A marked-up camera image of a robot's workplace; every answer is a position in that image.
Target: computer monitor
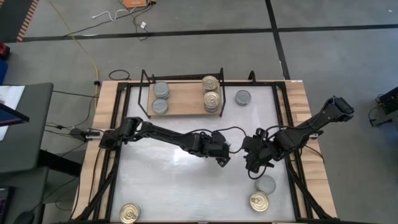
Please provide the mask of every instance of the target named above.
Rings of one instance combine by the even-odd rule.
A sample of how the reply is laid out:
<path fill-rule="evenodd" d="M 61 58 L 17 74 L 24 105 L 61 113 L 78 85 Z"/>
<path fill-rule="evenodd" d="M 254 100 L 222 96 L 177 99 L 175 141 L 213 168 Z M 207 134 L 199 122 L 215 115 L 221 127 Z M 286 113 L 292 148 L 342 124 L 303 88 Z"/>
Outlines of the computer monitor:
<path fill-rule="evenodd" d="M 0 103 L 0 127 L 26 122 L 29 122 L 27 116 Z"/>

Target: gold can lid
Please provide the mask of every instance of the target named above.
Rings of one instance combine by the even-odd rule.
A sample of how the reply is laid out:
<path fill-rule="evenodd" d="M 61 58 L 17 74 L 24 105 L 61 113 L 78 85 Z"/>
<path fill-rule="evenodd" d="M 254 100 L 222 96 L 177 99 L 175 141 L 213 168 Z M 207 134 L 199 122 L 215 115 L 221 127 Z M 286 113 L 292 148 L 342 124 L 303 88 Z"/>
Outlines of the gold can lid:
<path fill-rule="evenodd" d="M 208 92 L 205 94 L 204 101 L 207 108 L 216 108 L 220 105 L 220 96 L 216 92 Z"/>
<path fill-rule="evenodd" d="M 134 204 L 125 204 L 120 209 L 120 221 L 123 224 L 134 223 L 139 217 L 139 207 Z"/>
<path fill-rule="evenodd" d="M 250 206 L 257 212 L 267 210 L 269 201 L 263 192 L 256 192 L 250 196 Z"/>
<path fill-rule="evenodd" d="M 218 80 L 216 77 L 208 75 L 201 80 L 201 84 L 206 90 L 216 90 Z"/>

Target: wooden table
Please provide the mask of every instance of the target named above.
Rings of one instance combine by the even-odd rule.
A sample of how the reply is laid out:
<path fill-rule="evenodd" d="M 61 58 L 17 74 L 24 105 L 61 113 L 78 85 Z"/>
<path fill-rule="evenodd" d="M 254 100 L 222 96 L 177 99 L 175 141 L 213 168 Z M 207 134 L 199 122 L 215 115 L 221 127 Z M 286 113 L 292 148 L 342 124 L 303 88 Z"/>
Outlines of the wooden table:
<path fill-rule="evenodd" d="M 308 105 L 307 96 L 305 94 L 304 84 L 300 80 L 289 80 L 289 81 L 279 81 L 285 82 L 287 88 L 287 95 L 289 97 L 290 109 L 292 111 L 292 118 L 294 125 L 298 125 L 303 121 L 311 117 L 310 108 Z M 97 129 L 108 129 L 111 117 L 113 113 L 113 105 L 116 97 L 116 89 L 118 87 L 118 81 L 105 81 L 102 83 L 101 92 L 99 94 L 99 100 L 95 111 L 93 128 Z M 284 109 L 284 101 L 282 99 L 282 94 L 279 95 L 280 107 L 282 109 L 282 116 L 284 117 L 284 124 L 287 124 L 286 113 Z M 121 112 L 123 108 L 123 101 L 121 100 L 118 108 L 118 118 L 116 126 L 119 126 Z M 98 144 L 100 140 L 93 140 L 88 143 L 85 160 L 83 162 L 83 167 L 80 176 L 80 193 L 78 198 L 78 203 L 76 205 L 75 213 L 73 218 L 77 217 L 83 209 L 88 205 L 91 200 L 89 198 L 90 190 L 93 187 L 91 198 L 96 193 L 98 188 L 98 183 L 100 181 L 100 174 L 102 169 L 102 164 L 104 160 L 104 150 L 99 152 L 99 158 L 97 161 L 96 170 L 94 172 L 95 160 L 98 153 Z M 316 149 L 320 152 L 320 148 L 317 140 L 309 140 L 308 146 Z M 315 200 L 322 206 L 322 208 L 331 216 L 336 217 L 336 210 L 333 203 L 333 198 L 331 196 L 328 177 L 326 176 L 325 167 L 323 165 L 322 159 L 319 155 L 315 154 L 310 150 L 303 149 L 302 153 L 302 164 L 305 173 L 305 178 L 307 181 L 307 188 L 314 196 Z M 109 168 L 112 166 L 112 159 L 110 160 Z M 94 176 L 94 183 L 91 185 L 91 181 Z M 306 217 L 305 206 L 303 202 L 303 197 L 299 189 L 297 189 L 297 196 L 299 200 L 299 207 L 302 217 Z M 104 218 L 106 204 L 108 198 L 108 191 L 105 192 L 104 197 L 101 201 L 101 210 L 99 212 L 99 218 Z"/>

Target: black desk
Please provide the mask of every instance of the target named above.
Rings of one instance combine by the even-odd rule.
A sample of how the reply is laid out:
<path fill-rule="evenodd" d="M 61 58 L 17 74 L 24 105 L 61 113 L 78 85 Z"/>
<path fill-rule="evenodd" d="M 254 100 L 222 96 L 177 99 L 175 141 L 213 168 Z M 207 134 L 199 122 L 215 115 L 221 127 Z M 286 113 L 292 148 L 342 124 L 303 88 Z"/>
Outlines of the black desk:
<path fill-rule="evenodd" d="M 52 83 L 25 86 L 16 110 L 28 116 L 29 122 L 9 126 L 4 139 L 0 141 L 0 174 L 47 166 L 71 175 L 80 175 L 81 164 L 40 149 L 52 90 Z"/>
<path fill-rule="evenodd" d="M 32 210 L 35 219 L 33 224 L 40 224 L 42 219 L 43 197 L 49 169 L 36 168 L 20 173 L 1 174 L 0 187 L 14 187 L 5 224 L 13 224 L 21 212 Z"/>

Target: yellow cable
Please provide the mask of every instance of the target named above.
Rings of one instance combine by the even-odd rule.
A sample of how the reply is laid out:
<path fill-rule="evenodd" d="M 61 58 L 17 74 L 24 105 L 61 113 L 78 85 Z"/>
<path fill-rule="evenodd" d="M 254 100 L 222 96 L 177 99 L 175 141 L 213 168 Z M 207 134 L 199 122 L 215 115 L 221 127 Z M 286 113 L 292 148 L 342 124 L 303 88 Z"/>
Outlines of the yellow cable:
<path fill-rule="evenodd" d="M 58 9 L 52 4 L 51 0 L 48 0 L 50 5 L 54 8 L 55 12 L 58 14 L 58 16 L 61 18 L 62 22 L 65 24 L 67 29 L 69 30 L 69 35 L 72 37 L 72 39 L 80 46 L 80 48 L 86 53 L 87 57 L 91 60 L 91 62 L 94 65 L 95 68 L 95 75 L 96 79 L 99 81 L 100 80 L 100 75 L 98 73 L 98 67 L 97 64 L 95 63 L 94 58 L 87 52 L 87 50 L 79 43 L 79 41 L 76 40 L 75 36 L 73 35 L 72 30 L 69 28 L 67 22 L 64 20 L 64 18 L 61 16 L 61 13 L 58 11 Z M 95 85 L 95 96 L 98 94 L 98 85 Z M 97 107 L 97 98 L 95 98 L 95 107 Z"/>

